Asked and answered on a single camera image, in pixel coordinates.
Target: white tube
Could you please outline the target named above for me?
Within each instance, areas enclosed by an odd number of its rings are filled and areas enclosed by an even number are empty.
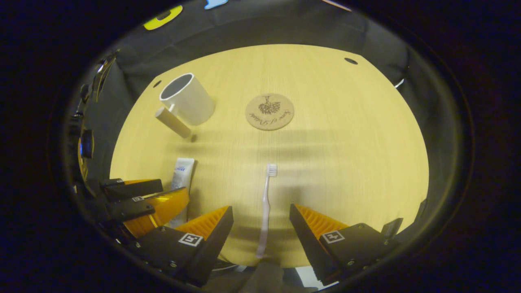
[[[190,195],[190,182],[192,180],[192,170],[195,160],[192,158],[177,158],[176,168],[173,171],[171,189],[186,187]],[[175,228],[187,222],[187,208],[185,207],[179,215],[168,222],[170,228]]]

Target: cup handle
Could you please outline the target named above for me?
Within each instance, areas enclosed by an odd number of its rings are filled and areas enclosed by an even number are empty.
[[[177,109],[174,105],[170,106],[170,109],[176,113]],[[156,118],[161,121],[164,125],[168,126],[168,128],[172,129],[175,133],[179,134],[182,138],[187,138],[191,134],[190,128],[188,128],[183,122],[181,122],[170,110],[165,107],[159,108],[156,111]]]

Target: table surface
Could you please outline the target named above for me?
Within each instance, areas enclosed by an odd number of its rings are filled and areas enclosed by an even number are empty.
[[[163,105],[164,86],[187,72],[216,107],[183,139],[154,114]],[[263,93],[293,102],[295,115],[287,126],[263,131],[246,121],[246,105]],[[267,163],[278,164],[278,175],[269,185],[266,255],[282,267],[309,265],[289,221],[291,203],[376,230],[402,217],[403,230],[414,221],[428,188],[423,137],[399,92],[363,57],[318,46],[238,48],[157,76],[125,121],[110,177],[160,178],[169,189],[178,157],[196,159],[190,218],[233,206],[234,225],[219,257],[242,265],[258,262]]]

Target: toothbrush handle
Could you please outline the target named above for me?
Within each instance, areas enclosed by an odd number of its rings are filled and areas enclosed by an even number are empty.
[[[268,202],[268,183],[269,176],[266,177],[266,185],[264,186],[264,196],[262,199],[262,227],[260,229],[259,246],[257,247],[256,257],[261,259],[264,256],[264,250],[266,249],[266,242],[268,240],[268,228],[269,228],[269,202]]]

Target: wooden table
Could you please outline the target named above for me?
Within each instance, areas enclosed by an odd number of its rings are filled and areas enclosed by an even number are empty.
[[[345,57],[358,62],[352,64]],[[154,118],[159,94],[192,72],[216,102],[213,116],[182,139]],[[245,119],[255,96],[294,104],[284,128]],[[298,203],[347,225],[410,225],[428,188],[427,152],[414,116],[394,86],[363,57],[325,47],[262,45],[205,56],[157,76],[132,108],[116,143],[111,178],[160,178],[170,186],[178,157],[197,161],[189,217],[233,206],[224,260],[255,265],[267,163],[271,178],[266,253],[282,267],[309,265],[289,221]]]

